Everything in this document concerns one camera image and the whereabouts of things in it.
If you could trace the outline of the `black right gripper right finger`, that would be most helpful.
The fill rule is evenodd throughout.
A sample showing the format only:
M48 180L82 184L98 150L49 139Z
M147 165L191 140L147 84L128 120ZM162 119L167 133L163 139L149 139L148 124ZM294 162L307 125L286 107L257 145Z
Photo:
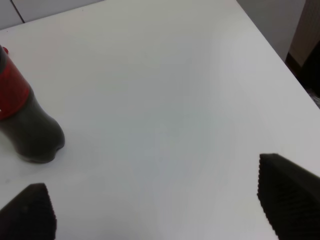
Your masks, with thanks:
M280 240L320 238L320 178L275 153L259 156L257 197Z

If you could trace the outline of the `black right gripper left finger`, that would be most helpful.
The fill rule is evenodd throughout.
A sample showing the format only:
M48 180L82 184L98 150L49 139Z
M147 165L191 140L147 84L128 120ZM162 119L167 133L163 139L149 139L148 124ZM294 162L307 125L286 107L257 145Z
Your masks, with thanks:
M57 217L44 183L33 183L0 210L2 240L54 240Z

